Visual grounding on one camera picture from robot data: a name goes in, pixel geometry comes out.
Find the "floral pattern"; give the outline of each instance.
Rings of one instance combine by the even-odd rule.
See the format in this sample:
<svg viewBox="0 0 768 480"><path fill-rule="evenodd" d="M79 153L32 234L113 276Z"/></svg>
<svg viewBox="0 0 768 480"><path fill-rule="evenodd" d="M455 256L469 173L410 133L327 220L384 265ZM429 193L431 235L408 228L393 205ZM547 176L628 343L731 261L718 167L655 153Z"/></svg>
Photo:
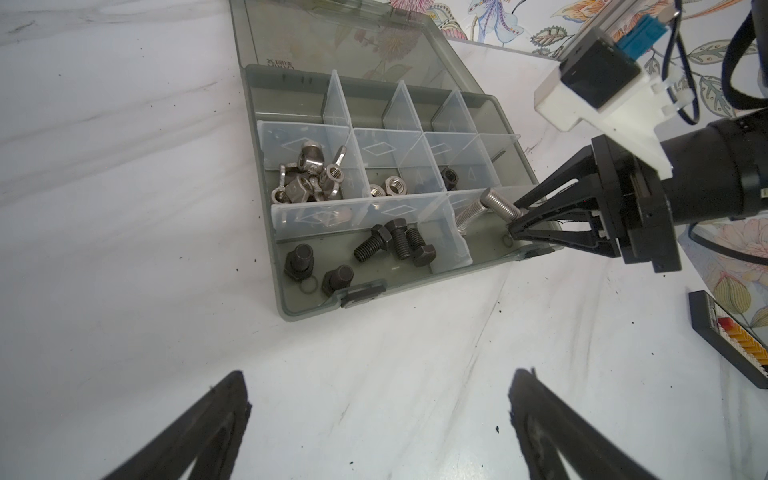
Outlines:
<svg viewBox="0 0 768 480"><path fill-rule="evenodd" d="M768 218L715 222L698 227L718 245L768 258ZM768 343L768 266L735 260L693 243L683 233L683 251L715 299L744 328Z"/></svg>

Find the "white marble table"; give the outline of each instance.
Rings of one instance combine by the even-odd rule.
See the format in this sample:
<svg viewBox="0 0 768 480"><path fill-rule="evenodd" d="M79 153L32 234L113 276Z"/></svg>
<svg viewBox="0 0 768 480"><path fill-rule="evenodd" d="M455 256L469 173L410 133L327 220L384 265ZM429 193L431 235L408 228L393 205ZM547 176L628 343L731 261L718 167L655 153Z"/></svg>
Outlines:
<svg viewBox="0 0 768 480"><path fill-rule="evenodd" d="M690 328L686 259L563 250L286 323L227 2L0 26L0 478L99 478L233 369L234 478L525 478L506 391L532 366L661 478L768 470L768 394ZM547 61L455 47L539 177L594 134L533 113Z"/></svg>

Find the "black hex bolt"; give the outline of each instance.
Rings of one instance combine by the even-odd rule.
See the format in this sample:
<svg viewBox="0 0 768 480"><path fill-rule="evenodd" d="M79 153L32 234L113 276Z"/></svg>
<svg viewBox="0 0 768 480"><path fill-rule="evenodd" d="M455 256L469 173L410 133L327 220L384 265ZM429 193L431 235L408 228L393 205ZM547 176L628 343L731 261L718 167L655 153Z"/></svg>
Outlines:
<svg viewBox="0 0 768 480"><path fill-rule="evenodd" d="M329 270L323 277L323 292L327 296L333 295L333 292L347 288L352 283L355 272L349 265L342 265L335 270Z"/></svg>
<svg viewBox="0 0 768 480"><path fill-rule="evenodd" d="M374 225L371 229L371 237L362 242L355 249L355 258L359 262L365 262L379 250L392 248L392 234L383 225Z"/></svg>
<svg viewBox="0 0 768 480"><path fill-rule="evenodd" d="M449 167L445 167L440 171L440 175L442 176L442 182L445 184L445 189L447 191L451 191L456 188L456 184L458 183L458 175L456 174L455 170Z"/></svg>
<svg viewBox="0 0 768 480"><path fill-rule="evenodd" d="M409 228L406 231L408 245L413 249L413 264L416 266L426 266L432 263L437 257L437 250L433 245L427 245L422 238L421 232L416 227Z"/></svg>
<svg viewBox="0 0 768 480"><path fill-rule="evenodd" d="M395 252L400 260L405 260L411 257L411 247L408 245L408 239L406 238L406 229L408 228L408 222L404 218L396 218L390 220L384 226L392 234L392 240L395 242Z"/></svg>
<svg viewBox="0 0 768 480"><path fill-rule="evenodd" d="M312 247L306 243L300 243L286 255L286 264L283 272L295 281L300 282L312 276L314 266L315 254L312 251Z"/></svg>

